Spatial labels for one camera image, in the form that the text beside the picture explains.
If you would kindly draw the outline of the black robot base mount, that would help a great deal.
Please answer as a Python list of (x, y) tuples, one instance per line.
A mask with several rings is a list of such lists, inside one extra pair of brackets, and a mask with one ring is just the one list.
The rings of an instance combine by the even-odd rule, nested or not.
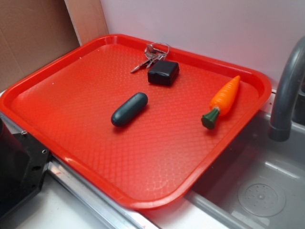
[(0, 219), (42, 188), (51, 153), (31, 134), (13, 134), (0, 122)]

